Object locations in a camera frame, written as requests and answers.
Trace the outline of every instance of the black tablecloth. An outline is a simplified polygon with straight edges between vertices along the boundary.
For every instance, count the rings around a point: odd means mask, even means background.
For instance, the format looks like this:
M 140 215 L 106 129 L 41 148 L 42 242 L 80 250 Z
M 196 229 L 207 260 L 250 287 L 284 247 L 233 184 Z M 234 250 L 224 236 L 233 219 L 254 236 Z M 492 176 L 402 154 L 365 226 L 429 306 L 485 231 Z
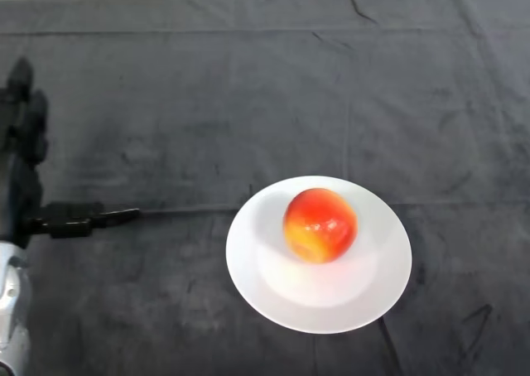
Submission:
M 50 102 L 45 200 L 154 214 L 34 239 L 30 374 L 527 375 L 528 0 L 0 2 Z M 224 259 L 257 190 L 337 176 L 412 245 L 407 290 L 340 335 L 266 320 Z

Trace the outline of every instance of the dark gray cloth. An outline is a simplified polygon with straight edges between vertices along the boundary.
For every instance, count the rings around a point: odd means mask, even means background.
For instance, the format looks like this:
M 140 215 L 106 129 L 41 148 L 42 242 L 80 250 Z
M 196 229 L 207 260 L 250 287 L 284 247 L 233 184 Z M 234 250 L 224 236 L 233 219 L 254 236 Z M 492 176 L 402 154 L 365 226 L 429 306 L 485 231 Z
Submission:
M 46 200 L 160 211 L 34 239 L 31 374 L 527 375 L 528 0 L 0 2 L 51 102 Z M 250 308 L 226 234 L 254 192 L 354 181 L 409 233 L 380 321 L 306 335 Z

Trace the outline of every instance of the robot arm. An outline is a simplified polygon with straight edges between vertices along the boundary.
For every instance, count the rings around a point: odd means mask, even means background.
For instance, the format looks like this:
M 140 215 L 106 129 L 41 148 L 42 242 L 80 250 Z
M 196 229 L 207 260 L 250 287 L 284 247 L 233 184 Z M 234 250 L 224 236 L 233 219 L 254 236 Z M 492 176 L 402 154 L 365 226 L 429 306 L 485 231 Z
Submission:
M 31 235 L 86 237 L 93 228 L 140 215 L 138 209 L 105 212 L 100 203 L 41 208 L 36 166 L 46 157 L 47 102 L 42 92 L 32 92 L 31 84 L 31 66 L 20 60 L 6 88 L 0 88 L 0 376 L 22 376 L 29 357 L 31 285 L 25 249 Z

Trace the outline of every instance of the red apple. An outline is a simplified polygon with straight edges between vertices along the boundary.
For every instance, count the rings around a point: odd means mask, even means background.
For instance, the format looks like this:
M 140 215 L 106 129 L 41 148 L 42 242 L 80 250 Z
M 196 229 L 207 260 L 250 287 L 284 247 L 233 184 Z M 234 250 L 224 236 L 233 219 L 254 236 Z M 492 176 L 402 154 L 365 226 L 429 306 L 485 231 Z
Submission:
M 302 191 L 283 217 L 289 248 L 309 263 L 339 258 L 354 242 L 357 230 L 354 210 L 340 195 L 324 188 Z

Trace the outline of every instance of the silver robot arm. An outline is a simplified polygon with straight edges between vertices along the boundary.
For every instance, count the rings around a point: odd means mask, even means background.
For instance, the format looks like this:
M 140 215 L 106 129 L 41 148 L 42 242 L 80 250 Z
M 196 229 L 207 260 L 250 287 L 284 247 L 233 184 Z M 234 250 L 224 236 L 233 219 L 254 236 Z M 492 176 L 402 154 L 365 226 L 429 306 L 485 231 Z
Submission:
M 30 351 L 31 285 L 26 251 L 9 242 L 0 242 L 0 287 L 0 376 L 22 376 Z
M 138 209 L 105 212 L 100 203 L 41 207 L 36 166 L 46 157 L 47 102 L 31 83 L 31 66 L 20 60 L 6 87 L 0 86 L 0 376 L 23 376 L 29 358 L 31 285 L 25 249 L 30 237 L 86 237 L 94 228 L 140 215 Z

